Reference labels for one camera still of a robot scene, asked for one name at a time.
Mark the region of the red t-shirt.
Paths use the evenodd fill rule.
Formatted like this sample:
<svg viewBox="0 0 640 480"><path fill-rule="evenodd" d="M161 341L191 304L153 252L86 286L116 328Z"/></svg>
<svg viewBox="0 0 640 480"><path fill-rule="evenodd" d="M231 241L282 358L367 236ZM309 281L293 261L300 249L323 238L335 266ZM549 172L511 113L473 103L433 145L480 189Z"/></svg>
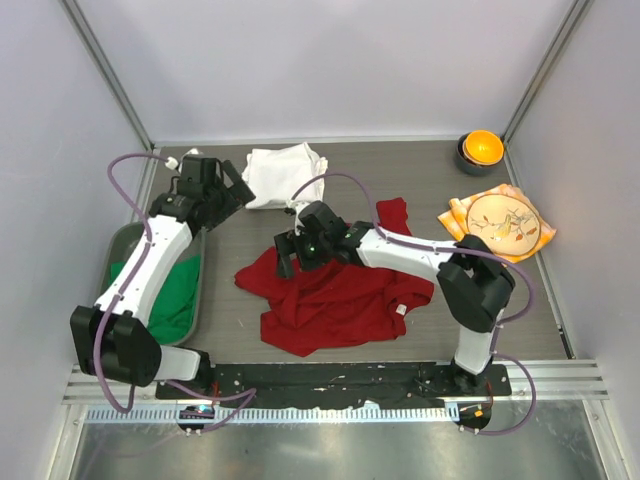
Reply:
<svg viewBox="0 0 640 480"><path fill-rule="evenodd" d="M235 274L235 284L269 305L260 315L261 340L300 357L403 336L405 315L428 305L435 291L428 280L334 259L310 271L295 259L294 276L283 278L277 257L267 249Z"/></svg>

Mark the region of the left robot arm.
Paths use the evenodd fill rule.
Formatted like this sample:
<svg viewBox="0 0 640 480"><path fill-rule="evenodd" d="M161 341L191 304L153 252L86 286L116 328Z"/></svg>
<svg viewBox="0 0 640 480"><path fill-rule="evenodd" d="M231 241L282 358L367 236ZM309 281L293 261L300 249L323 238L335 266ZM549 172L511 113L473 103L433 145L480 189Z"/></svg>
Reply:
<svg viewBox="0 0 640 480"><path fill-rule="evenodd" d="M177 182L144 215L143 233L114 282L91 307L78 306L70 326L83 373L137 387L178 380L190 398L213 385L204 352L161 345L148 329L152 307L179 257L203 231L217 227L255 196L228 160L188 152L168 166Z"/></svg>

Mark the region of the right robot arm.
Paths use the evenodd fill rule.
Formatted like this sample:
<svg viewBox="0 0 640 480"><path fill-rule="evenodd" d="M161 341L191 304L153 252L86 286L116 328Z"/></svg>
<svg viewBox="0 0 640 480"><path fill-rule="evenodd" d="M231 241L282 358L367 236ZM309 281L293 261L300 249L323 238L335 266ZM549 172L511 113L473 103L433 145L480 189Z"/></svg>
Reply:
<svg viewBox="0 0 640 480"><path fill-rule="evenodd" d="M298 270L312 271L335 260L438 284L459 324L448 381L465 395L486 385L495 330L515 281L480 238L431 241L396 234L372 222L349 225L322 201L303 202L287 212L295 216L294 227L274 237L279 276L291 278Z"/></svg>

